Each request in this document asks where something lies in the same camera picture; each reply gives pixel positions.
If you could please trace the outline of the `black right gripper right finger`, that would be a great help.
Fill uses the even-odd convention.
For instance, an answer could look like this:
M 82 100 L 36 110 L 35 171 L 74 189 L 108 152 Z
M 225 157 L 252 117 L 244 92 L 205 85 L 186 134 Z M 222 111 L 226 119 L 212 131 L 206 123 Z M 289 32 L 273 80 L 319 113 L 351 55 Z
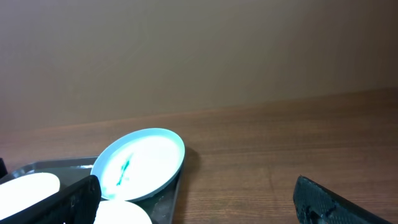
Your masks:
M 293 202 L 301 224 L 391 224 L 304 176 L 296 181 Z

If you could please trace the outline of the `white plate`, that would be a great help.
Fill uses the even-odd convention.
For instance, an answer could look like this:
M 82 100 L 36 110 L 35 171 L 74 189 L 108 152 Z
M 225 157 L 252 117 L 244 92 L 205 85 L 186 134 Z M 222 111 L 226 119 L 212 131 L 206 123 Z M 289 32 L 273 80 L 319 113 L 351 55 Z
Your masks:
M 99 203 L 94 224 L 152 224 L 148 214 L 138 205 L 118 200 Z
M 1 220 L 10 217 L 60 190 L 59 178 L 41 172 L 1 184 Z
M 105 200 L 140 201 L 153 197 L 177 176 L 185 144 L 175 132 L 141 129 L 111 143 L 95 160 L 90 174 L 98 178 Z

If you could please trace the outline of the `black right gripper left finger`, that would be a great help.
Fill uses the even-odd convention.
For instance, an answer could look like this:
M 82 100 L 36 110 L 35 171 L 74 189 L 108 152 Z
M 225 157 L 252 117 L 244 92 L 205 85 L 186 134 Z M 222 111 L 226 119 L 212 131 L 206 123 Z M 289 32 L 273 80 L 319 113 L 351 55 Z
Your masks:
M 93 224 L 100 200 L 99 180 L 89 175 L 1 220 L 1 224 Z

